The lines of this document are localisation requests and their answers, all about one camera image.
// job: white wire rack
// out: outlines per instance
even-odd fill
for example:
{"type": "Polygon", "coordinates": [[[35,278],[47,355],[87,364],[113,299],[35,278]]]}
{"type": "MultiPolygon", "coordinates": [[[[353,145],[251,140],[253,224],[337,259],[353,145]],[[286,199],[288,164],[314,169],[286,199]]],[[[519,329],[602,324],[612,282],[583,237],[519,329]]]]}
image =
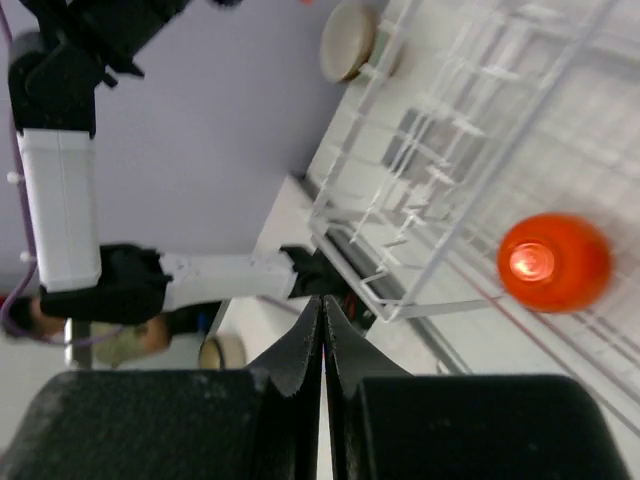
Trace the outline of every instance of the white wire rack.
{"type": "Polygon", "coordinates": [[[364,67],[372,80],[348,92],[317,154],[328,165],[310,217],[318,243],[329,249],[324,231],[347,222],[373,248],[368,278],[331,257],[384,320],[492,309],[640,438],[637,2],[396,6],[382,60],[364,67]],[[403,44],[412,58],[388,78],[403,44]],[[617,269],[597,305],[552,317],[510,300],[494,259],[519,220],[558,210],[598,225],[617,269]],[[402,298],[370,287],[385,276],[402,298]]]}

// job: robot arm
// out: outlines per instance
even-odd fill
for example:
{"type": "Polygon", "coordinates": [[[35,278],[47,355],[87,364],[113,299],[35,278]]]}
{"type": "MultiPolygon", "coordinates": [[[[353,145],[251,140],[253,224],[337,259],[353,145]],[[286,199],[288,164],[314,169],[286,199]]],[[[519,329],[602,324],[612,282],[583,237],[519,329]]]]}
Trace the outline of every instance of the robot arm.
{"type": "MultiPolygon", "coordinates": [[[[142,77],[134,55],[189,0],[22,1],[40,30],[12,44],[9,91],[45,313],[137,324],[188,304],[316,293],[301,287],[309,276],[300,275],[300,255],[291,251],[262,258],[187,257],[99,243],[94,90],[100,83],[116,86],[110,71],[142,77]]],[[[309,264],[312,256],[306,256],[302,263],[309,264]]]]}

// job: person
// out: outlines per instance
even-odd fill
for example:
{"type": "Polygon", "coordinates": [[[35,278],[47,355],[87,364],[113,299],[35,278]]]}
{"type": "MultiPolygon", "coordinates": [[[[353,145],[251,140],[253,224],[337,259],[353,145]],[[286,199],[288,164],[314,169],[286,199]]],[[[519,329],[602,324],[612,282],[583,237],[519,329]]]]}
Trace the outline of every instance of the person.
{"type": "MultiPolygon", "coordinates": [[[[93,356],[98,362],[115,369],[125,362],[161,353],[169,348],[177,336],[200,332],[202,316],[213,321],[220,306],[220,302],[190,305],[174,312],[163,312],[141,325],[122,327],[117,334],[92,345],[93,356]]],[[[19,331],[4,323],[2,329],[5,336],[14,340],[29,336],[47,339],[64,332],[66,319],[45,315],[37,296],[18,298],[9,314],[19,331]]],[[[91,324],[91,334],[94,337],[106,336],[115,328],[117,326],[112,324],[94,322],[91,324]]],[[[207,339],[203,348],[205,346],[209,360],[204,368],[214,368],[210,365],[218,365],[217,368],[244,366],[244,351],[239,338],[233,335],[215,336],[207,339]]]]}

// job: purple cable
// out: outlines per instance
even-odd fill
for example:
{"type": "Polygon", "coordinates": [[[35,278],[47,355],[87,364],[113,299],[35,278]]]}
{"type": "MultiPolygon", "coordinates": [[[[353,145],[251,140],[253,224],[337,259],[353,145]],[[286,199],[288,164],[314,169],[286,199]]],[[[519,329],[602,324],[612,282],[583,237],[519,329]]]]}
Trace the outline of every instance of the purple cable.
{"type": "MultiPolygon", "coordinates": [[[[13,35],[11,34],[11,27],[9,27],[9,21],[7,20],[7,15],[4,12],[4,8],[2,4],[0,4],[0,30],[2,30],[2,35],[4,36],[4,40],[7,44],[7,47],[10,46],[13,42],[13,35]]],[[[9,122],[9,134],[11,137],[11,146],[13,148],[13,160],[15,165],[15,171],[20,176],[20,178],[24,178],[24,165],[22,163],[22,155],[20,154],[20,146],[18,145],[18,137],[16,132],[16,127],[13,123],[13,115],[11,115],[11,119],[9,122]]],[[[24,224],[24,230],[27,237],[27,252],[32,259],[36,258],[36,241],[35,236],[33,234],[33,224],[31,223],[31,209],[29,208],[29,197],[27,194],[27,186],[24,181],[18,182],[18,193],[20,196],[20,207],[22,209],[22,221],[24,224]]],[[[31,338],[32,340],[42,343],[45,345],[51,345],[56,347],[67,347],[67,346],[89,346],[95,343],[102,342],[107,340],[115,335],[117,335],[122,327],[115,327],[112,332],[107,333],[106,335],[101,335],[99,337],[92,338],[83,338],[80,340],[75,340],[71,342],[57,342],[55,340],[51,340],[49,338],[38,337],[37,335],[33,335],[30,332],[26,332],[13,321],[11,316],[9,315],[9,310],[13,303],[23,294],[29,282],[33,278],[33,275],[36,273],[37,263],[35,260],[31,260],[29,262],[29,269],[27,273],[23,277],[22,281],[13,289],[13,291],[9,294],[4,304],[0,308],[0,321],[9,327],[14,333],[20,334],[21,336],[31,338]]]]}

